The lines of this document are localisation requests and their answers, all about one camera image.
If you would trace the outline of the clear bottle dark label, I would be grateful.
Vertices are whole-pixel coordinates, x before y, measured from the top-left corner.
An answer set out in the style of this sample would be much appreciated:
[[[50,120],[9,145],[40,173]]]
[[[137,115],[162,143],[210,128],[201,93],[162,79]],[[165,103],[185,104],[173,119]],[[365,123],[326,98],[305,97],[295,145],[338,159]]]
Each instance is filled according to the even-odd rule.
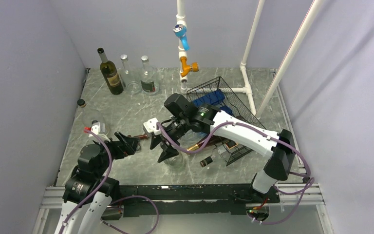
[[[131,94],[135,95],[141,92],[141,81],[139,75],[135,69],[129,64],[128,55],[122,54],[120,56],[122,62],[121,78],[124,81],[126,90]]]

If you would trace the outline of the dark green wine bottle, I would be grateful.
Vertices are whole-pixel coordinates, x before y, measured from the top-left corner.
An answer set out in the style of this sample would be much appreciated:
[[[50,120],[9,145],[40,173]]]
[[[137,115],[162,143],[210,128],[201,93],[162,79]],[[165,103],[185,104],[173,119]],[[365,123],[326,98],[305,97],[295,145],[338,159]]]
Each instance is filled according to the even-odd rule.
[[[124,87],[115,64],[107,58],[103,48],[98,48],[97,52],[101,59],[100,71],[109,91],[113,95],[121,94],[124,91]]]

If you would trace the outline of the clear black-capped bottle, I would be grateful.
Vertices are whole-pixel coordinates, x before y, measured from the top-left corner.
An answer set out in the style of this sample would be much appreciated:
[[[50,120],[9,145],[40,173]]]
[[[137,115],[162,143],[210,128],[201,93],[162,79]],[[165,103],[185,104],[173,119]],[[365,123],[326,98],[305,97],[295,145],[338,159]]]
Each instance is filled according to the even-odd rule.
[[[209,164],[215,162],[218,159],[221,159],[226,163],[226,166],[230,163],[230,157],[233,152],[237,149],[237,143],[234,141],[227,141],[226,143],[220,143],[212,150],[210,156],[204,158],[200,161],[201,167],[208,167]]]

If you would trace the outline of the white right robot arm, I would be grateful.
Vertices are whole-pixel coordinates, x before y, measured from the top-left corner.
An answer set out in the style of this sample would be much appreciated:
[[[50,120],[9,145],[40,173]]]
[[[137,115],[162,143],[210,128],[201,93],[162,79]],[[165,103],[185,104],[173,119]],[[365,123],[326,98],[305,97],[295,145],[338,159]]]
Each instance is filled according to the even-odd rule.
[[[143,124],[144,131],[151,135],[150,148],[154,149],[157,145],[162,147],[158,162],[175,157],[180,151],[196,154],[208,144],[212,136],[218,136],[268,158],[249,188],[249,197],[254,202],[263,201],[278,181],[288,179],[296,152],[289,131],[278,133],[256,127],[214,105],[203,103],[197,107],[178,93],[168,97],[164,107],[172,114],[168,126],[163,126],[155,117]],[[203,145],[196,150],[184,149],[179,145],[178,140],[188,131],[207,134]]]

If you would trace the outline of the tall clear open-neck bottle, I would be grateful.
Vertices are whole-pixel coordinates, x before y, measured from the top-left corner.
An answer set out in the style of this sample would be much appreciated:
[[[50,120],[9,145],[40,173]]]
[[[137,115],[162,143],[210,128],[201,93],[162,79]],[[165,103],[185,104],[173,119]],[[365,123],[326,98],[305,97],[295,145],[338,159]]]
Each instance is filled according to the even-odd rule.
[[[197,142],[199,142],[206,134],[204,133],[195,133],[193,131],[188,131],[184,136],[182,136],[178,142],[179,145],[184,148],[188,149],[194,146]],[[191,156],[191,154],[186,154],[184,152],[178,151],[178,155],[171,157],[169,159],[164,160],[163,162],[173,171],[180,171],[184,168],[187,163],[187,160]]]

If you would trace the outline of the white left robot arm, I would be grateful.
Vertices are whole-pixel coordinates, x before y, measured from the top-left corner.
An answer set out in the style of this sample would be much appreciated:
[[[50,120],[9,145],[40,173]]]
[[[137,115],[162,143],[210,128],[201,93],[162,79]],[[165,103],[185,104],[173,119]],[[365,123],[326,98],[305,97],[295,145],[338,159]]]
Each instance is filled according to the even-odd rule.
[[[137,137],[116,132],[116,141],[93,135],[80,150],[77,165],[65,184],[57,234],[90,234],[109,205],[120,199],[120,182],[109,177],[114,160],[136,153]]]

